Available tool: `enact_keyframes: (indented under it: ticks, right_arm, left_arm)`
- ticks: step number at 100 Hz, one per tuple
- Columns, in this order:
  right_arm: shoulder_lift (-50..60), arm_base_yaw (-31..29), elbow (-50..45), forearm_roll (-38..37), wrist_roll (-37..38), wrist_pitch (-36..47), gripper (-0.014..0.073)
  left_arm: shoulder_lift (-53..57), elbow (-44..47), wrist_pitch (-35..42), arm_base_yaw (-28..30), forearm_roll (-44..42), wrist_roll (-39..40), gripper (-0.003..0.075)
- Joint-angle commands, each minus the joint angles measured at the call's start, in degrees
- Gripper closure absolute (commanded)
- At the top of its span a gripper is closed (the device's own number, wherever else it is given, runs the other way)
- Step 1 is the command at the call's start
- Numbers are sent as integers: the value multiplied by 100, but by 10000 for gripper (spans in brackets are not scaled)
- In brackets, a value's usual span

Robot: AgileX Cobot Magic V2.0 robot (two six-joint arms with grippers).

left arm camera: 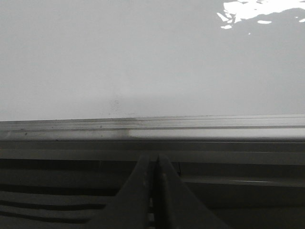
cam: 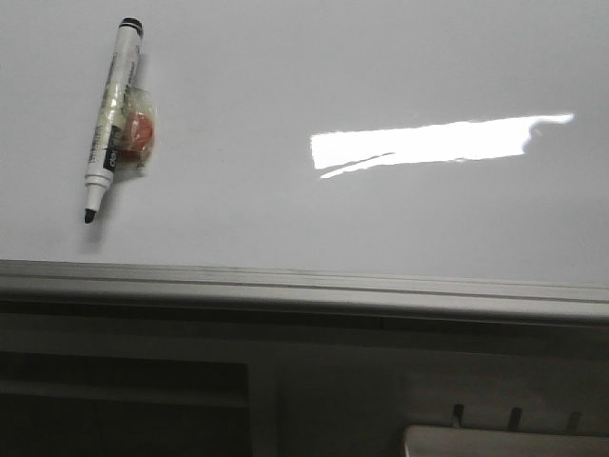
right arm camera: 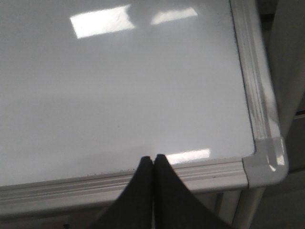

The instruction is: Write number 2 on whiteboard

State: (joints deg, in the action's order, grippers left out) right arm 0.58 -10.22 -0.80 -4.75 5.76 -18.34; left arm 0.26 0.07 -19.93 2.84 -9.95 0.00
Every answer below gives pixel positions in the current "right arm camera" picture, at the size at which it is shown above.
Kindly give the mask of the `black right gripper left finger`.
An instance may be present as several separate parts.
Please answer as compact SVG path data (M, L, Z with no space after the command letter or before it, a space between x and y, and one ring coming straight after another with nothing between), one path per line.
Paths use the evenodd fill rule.
M91 229L150 229L153 209L153 162L141 158L130 182Z

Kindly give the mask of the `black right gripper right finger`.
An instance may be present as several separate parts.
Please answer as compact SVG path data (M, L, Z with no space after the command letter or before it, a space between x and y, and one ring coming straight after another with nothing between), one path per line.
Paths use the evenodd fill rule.
M230 229L185 186L165 155L154 161L154 218L157 229Z

